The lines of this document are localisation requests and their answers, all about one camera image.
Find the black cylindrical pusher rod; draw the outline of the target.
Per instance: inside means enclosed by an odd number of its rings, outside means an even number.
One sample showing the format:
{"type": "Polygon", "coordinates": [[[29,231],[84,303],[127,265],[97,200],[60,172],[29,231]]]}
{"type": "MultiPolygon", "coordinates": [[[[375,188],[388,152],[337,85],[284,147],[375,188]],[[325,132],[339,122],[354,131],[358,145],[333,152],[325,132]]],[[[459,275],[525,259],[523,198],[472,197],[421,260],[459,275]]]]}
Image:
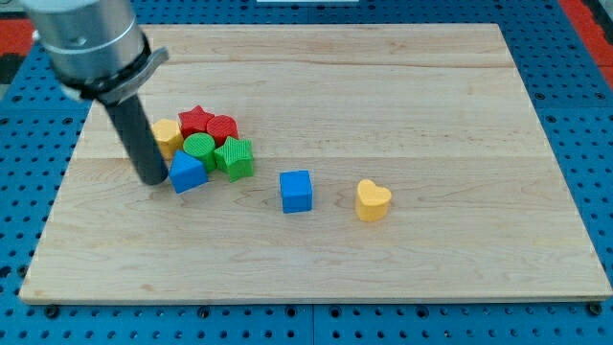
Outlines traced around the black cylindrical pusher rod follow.
{"type": "Polygon", "coordinates": [[[169,171],[139,97],[103,106],[140,180],[149,186],[164,182],[169,171]]]}

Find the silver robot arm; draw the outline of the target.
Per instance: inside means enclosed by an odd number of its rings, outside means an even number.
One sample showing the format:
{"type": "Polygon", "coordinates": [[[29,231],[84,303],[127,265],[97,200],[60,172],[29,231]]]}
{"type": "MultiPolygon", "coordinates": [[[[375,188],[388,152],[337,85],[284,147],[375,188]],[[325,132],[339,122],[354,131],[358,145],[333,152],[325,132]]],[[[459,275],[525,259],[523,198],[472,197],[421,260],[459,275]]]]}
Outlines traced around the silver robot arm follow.
{"type": "Polygon", "coordinates": [[[152,50],[125,0],[22,0],[34,41],[50,57],[63,92],[106,110],[130,161],[147,185],[168,177],[138,90],[169,60],[152,50]]]}

